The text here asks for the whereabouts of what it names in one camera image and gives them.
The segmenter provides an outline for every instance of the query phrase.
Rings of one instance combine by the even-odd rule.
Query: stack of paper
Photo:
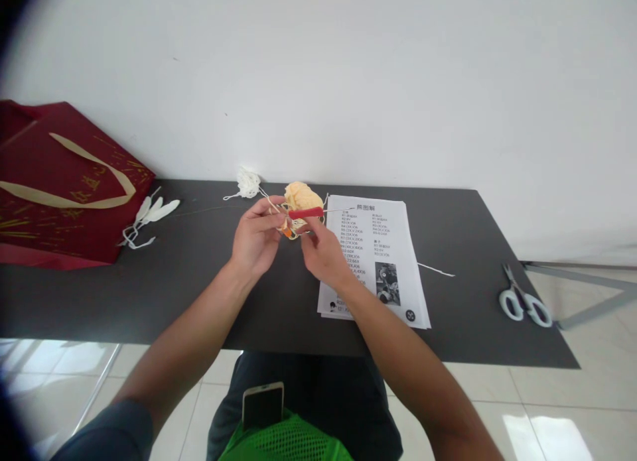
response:
[[[431,328],[423,285],[402,201],[329,196],[327,228],[334,232],[358,280],[404,322]],[[353,320],[345,302],[328,285],[318,291],[318,313]]]

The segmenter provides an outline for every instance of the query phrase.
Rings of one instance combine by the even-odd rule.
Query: left hand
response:
[[[270,196],[270,200],[273,204],[285,202],[283,196]],[[267,199],[259,200],[241,217],[234,234],[230,262],[251,279],[259,279],[270,268],[279,248],[281,234],[276,228],[287,216],[283,209],[269,215],[270,208]]]

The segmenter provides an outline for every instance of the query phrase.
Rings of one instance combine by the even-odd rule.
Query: person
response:
[[[272,196],[271,201],[280,204],[284,198]],[[246,297],[272,265],[281,239],[276,228],[285,214],[269,215],[269,207],[262,199],[241,217],[230,260],[146,351],[111,404],[60,448],[55,461],[149,458],[162,426],[212,365]],[[371,357],[244,352],[236,362],[228,395],[212,420],[208,459],[259,459],[259,450],[288,449],[295,443],[302,448],[295,451],[297,455],[306,453],[297,458],[311,459],[311,453],[303,449],[316,446],[312,444],[316,439],[324,442],[321,450],[327,446],[337,453],[330,459],[398,459],[401,439],[389,413],[383,379],[418,419],[437,460],[502,459],[476,410],[441,361],[357,280],[336,236],[316,218],[307,218],[306,223],[300,230],[305,266],[344,300]],[[277,445],[274,438],[287,436],[291,425],[282,422],[278,430],[273,425],[274,430],[267,428],[270,445],[253,442],[252,451],[241,451],[250,440],[236,434],[241,434],[243,392],[276,381],[283,381],[287,413],[294,413],[295,426],[302,429],[296,437],[286,438],[286,444]],[[308,433],[313,440],[303,438]],[[263,458],[286,459],[285,453],[274,449],[278,455],[270,452]],[[321,452],[312,453],[321,459]]]

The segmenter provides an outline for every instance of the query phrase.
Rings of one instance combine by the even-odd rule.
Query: white scissors handle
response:
[[[507,303],[507,301],[511,302],[513,312],[509,308],[509,304]],[[505,290],[500,294],[500,305],[502,306],[502,310],[504,310],[504,313],[511,320],[519,322],[521,319],[524,318],[524,310],[522,309],[522,305],[520,305],[518,295],[513,290]]]
[[[546,305],[537,300],[533,295],[523,293],[524,301],[526,302],[526,312],[536,324],[544,328],[549,328],[553,325],[553,319],[549,313]]]

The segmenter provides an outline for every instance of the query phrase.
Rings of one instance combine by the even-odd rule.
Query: green bag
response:
[[[219,459],[351,461],[352,457],[339,440],[327,436],[286,409],[283,421],[266,429],[244,431],[243,423],[239,423]]]

